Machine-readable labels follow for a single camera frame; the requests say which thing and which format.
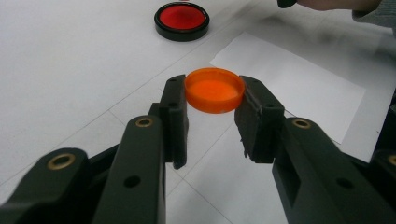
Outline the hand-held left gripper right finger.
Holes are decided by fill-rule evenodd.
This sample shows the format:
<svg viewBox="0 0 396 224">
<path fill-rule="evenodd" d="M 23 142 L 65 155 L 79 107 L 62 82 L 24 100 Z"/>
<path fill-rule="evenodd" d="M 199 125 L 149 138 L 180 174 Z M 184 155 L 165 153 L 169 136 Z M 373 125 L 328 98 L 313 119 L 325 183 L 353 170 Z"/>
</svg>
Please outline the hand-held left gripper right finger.
<svg viewBox="0 0 396 224">
<path fill-rule="evenodd" d="M 286 118 L 257 79 L 234 113 L 245 156 L 271 163 L 289 224 L 396 224 L 396 152 L 368 162 L 343 153 L 313 121 Z"/>
</svg>

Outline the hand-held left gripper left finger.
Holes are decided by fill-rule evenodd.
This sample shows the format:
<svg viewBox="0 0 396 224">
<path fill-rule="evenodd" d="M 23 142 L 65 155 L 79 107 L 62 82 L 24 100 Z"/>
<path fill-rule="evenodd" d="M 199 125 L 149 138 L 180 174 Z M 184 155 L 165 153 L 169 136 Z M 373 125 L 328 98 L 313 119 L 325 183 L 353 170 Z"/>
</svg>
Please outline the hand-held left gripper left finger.
<svg viewBox="0 0 396 224">
<path fill-rule="evenodd" d="M 161 101 L 128 122 L 92 224 L 166 223 L 165 164 L 187 162 L 185 78 L 169 78 Z"/>
</svg>

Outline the orange stamp cap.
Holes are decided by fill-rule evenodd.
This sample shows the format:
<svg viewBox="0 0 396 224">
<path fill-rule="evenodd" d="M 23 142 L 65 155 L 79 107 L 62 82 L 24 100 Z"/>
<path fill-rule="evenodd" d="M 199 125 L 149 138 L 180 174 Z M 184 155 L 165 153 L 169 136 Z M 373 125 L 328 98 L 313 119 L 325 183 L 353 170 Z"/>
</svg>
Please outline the orange stamp cap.
<svg viewBox="0 0 396 224">
<path fill-rule="evenodd" d="M 242 102 L 245 83 L 235 73 L 221 68 L 202 68 L 189 73 L 184 81 L 188 103 L 203 112 L 221 114 Z"/>
</svg>

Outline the white paper sheet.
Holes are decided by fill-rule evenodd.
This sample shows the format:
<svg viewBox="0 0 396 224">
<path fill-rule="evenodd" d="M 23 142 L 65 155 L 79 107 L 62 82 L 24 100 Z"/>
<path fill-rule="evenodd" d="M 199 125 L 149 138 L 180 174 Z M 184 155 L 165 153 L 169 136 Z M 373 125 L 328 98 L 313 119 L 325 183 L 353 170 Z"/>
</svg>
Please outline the white paper sheet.
<svg viewBox="0 0 396 224">
<path fill-rule="evenodd" d="M 313 120 L 341 143 L 365 89 L 285 49 L 242 33 L 211 64 L 255 77 L 295 117 Z"/>
</svg>

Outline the red ink pad black case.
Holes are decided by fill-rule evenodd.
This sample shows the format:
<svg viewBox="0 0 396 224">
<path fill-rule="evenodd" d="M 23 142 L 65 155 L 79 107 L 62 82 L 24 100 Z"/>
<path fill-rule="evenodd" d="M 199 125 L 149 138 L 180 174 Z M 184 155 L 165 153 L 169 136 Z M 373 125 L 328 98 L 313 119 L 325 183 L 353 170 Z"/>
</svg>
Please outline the red ink pad black case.
<svg viewBox="0 0 396 224">
<path fill-rule="evenodd" d="M 157 33 L 169 40 L 189 42 L 203 37 L 209 28 L 208 13 L 190 2 L 172 2 L 160 7 L 154 15 Z"/>
</svg>

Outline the white table mat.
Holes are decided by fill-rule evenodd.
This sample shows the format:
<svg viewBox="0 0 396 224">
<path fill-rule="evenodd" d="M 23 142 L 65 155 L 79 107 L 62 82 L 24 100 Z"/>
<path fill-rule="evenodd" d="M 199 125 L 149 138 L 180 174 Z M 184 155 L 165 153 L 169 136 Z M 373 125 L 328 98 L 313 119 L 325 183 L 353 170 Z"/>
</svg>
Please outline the white table mat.
<svg viewBox="0 0 396 224">
<path fill-rule="evenodd" d="M 177 43 L 153 16 L 170 0 L 0 0 L 0 203 L 43 155 L 116 145 L 169 77 L 209 66 L 246 32 L 362 86 L 341 148 L 367 159 L 396 88 L 396 37 L 349 12 L 281 9 L 276 0 L 192 0 L 207 35 Z"/>
</svg>

